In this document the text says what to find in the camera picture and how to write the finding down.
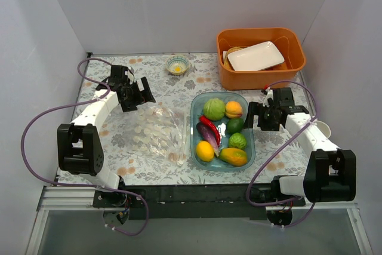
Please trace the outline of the clear zip top bag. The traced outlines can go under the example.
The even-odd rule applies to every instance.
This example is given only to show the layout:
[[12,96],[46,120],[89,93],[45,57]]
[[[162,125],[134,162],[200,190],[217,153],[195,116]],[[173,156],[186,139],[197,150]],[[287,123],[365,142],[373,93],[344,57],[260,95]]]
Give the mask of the clear zip top bag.
[[143,155],[182,166],[187,142],[187,116],[180,109],[147,105],[128,115],[125,144]]

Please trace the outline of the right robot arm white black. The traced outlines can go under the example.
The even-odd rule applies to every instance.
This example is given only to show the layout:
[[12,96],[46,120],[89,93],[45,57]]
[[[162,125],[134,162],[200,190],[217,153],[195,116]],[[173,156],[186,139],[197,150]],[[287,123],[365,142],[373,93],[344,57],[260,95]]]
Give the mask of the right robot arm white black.
[[316,126],[315,117],[302,105],[296,105],[290,88],[266,89],[264,102],[250,102],[244,123],[263,131],[284,128],[297,140],[308,157],[303,176],[279,176],[270,184],[270,198],[257,203],[252,200],[251,189],[246,191],[247,201],[257,207],[285,205],[299,198],[311,203],[353,201],[356,195],[356,155],[340,149]]

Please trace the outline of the green cabbage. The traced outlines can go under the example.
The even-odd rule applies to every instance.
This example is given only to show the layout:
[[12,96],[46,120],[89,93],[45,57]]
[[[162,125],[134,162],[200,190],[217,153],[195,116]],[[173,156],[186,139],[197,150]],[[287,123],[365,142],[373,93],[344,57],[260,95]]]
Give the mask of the green cabbage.
[[211,121],[219,121],[225,116],[225,102],[218,98],[209,99],[203,108],[203,114]]

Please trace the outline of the orange peach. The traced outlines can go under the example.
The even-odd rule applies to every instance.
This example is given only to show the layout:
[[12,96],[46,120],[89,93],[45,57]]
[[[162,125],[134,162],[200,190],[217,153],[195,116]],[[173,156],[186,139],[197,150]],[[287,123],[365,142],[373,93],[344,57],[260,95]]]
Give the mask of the orange peach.
[[230,119],[240,118],[243,115],[243,108],[238,102],[229,101],[225,105],[225,115]]

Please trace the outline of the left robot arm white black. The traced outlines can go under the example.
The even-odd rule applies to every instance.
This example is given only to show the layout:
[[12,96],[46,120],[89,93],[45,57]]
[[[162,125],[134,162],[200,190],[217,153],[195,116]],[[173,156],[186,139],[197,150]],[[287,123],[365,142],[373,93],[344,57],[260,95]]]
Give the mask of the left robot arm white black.
[[106,199],[114,207],[126,203],[122,179],[104,165],[100,130],[116,107],[123,112],[136,111],[139,105],[155,102],[147,78],[141,78],[140,89],[134,73],[126,66],[113,65],[110,75],[98,83],[93,102],[70,124],[57,129],[58,166],[78,175],[98,188],[107,190]]

